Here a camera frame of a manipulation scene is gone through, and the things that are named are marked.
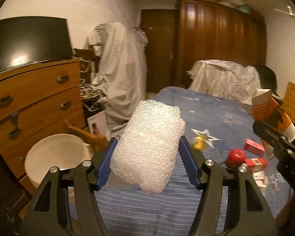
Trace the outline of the yellow plastic wrapper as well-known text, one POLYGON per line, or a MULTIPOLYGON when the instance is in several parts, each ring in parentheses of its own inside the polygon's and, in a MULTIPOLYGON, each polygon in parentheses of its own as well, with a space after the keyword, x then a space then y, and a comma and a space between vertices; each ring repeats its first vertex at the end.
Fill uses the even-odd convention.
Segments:
POLYGON ((207 138, 204 135, 197 135, 193 138, 192 148, 201 152, 207 147, 206 143, 207 138))

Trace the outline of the red white paper cup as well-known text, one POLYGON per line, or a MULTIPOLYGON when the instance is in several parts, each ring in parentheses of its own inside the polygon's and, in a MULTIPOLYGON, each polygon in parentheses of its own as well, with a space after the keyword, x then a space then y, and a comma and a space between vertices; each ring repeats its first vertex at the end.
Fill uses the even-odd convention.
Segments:
POLYGON ((254 120, 267 123, 295 145, 295 126, 284 109, 272 97, 270 89, 257 88, 252 95, 254 120))

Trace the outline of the white trash bin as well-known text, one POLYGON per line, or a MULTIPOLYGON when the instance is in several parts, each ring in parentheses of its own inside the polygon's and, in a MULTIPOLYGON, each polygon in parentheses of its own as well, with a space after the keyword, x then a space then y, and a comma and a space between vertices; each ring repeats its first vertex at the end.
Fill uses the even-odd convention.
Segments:
POLYGON ((89 144, 71 134, 55 134, 37 142, 25 157, 24 168, 31 183, 38 188, 49 169, 76 167, 90 160, 94 152, 89 144))

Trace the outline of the red white small box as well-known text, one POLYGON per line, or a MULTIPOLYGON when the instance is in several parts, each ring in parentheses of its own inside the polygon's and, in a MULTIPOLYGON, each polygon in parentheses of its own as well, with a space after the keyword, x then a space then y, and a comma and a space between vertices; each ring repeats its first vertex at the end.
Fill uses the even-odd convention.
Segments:
POLYGON ((243 148, 246 151, 249 151, 250 153, 257 155, 259 157, 263 157, 265 154, 265 149, 264 149, 263 145, 256 143, 248 138, 246 139, 246 142, 245 142, 243 148))

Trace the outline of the red round ball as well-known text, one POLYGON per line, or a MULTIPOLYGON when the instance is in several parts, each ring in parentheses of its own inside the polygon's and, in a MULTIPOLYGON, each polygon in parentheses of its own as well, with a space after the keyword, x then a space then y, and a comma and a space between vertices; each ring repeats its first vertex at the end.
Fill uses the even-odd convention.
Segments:
POLYGON ((226 165, 231 169, 238 168, 245 162, 246 154, 240 149, 232 149, 226 160, 226 165))

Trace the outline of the blue grid bed cover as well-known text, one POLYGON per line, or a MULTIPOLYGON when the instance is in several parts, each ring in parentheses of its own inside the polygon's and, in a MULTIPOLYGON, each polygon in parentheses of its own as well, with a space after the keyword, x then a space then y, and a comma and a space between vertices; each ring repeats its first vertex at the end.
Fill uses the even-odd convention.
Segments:
MULTIPOLYGON (((179 107, 188 142, 219 165, 232 149, 243 149, 246 140, 260 143, 247 104, 178 87, 166 87, 154 99, 179 107)), ((136 186, 105 186, 95 197, 109 235, 187 235, 201 192, 190 183, 177 158, 162 193, 147 194, 136 186)))

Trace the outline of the black fur hat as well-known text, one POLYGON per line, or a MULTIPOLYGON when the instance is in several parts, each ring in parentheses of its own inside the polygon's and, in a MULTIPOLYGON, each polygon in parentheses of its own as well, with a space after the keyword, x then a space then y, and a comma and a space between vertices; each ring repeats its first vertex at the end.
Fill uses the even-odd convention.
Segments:
POLYGON ((258 72, 260 82, 261 82, 261 87, 263 89, 270 89, 274 95, 278 96, 277 78, 274 71, 265 65, 253 65, 253 67, 258 72))

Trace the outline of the wooden chair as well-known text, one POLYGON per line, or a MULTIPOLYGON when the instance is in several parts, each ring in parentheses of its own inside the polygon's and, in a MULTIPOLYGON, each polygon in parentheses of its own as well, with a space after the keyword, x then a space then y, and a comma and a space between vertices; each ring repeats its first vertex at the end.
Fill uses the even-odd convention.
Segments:
POLYGON ((73 126, 68 120, 63 121, 64 128, 67 134, 75 135, 81 138, 85 143, 89 144, 94 152, 105 150, 108 142, 106 137, 101 134, 91 134, 87 131, 73 126))

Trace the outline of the silver crinkled plastic sheet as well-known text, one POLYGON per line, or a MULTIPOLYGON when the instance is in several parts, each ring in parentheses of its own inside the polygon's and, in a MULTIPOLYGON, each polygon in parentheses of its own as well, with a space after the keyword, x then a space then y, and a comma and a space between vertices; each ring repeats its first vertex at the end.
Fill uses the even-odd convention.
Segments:
POLYGON ((247 105, 251 105, 254 91, 261 88, 254 67, 232 61, 199 60, 187 73, 192 80, 190 90, 247 105))

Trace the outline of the wooden chest of drawers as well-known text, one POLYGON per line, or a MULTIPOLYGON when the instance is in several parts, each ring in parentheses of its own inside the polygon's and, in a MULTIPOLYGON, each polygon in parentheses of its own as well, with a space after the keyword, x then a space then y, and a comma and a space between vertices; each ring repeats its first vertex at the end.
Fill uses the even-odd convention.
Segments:
POLYGON ((84 128, 77 59, 26 65, 0 73, 0 155, 15 175, 25 174, 27 152, 63 133, 63 121, 84 128))

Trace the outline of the dark wooden wardrobe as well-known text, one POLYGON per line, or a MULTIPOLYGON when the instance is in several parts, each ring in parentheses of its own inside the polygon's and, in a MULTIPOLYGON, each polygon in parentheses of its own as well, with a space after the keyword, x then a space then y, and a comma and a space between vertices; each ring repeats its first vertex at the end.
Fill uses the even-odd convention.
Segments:
POLYGON ((198 60, 247 65, 266 62, 266 24, 213 2, 180 0, 175 85, 187 87, 198 60))

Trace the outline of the striped grey white cloth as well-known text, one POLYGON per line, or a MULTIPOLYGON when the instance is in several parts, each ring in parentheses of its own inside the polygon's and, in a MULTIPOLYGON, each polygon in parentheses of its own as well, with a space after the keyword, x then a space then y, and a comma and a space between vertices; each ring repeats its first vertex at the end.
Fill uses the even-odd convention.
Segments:
POLYGON ((138 103, 145 99, 147 38, 120 22, 106 22, 97 25, 87 41, 100 57, 93 85, 104 94, 109 136, 119 138, 138 103))

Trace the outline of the black tv screen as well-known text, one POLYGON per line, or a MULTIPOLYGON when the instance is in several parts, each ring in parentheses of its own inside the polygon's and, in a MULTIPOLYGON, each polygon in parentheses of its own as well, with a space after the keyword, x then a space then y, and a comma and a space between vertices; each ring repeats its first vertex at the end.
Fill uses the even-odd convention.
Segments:
POLYGON ((0 72, 72 56, 66 19, 28 16, 0 20, 0 72))

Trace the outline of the dark wooden door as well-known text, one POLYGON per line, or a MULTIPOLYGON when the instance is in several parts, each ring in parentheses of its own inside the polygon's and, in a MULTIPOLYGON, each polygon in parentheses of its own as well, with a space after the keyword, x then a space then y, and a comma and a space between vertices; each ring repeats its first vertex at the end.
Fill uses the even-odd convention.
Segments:
POLYGON ((141 10, 140 27, 148 38, 145 47, 148 92, 157 93, 174 84, 177 20, 178 10, 141 10))

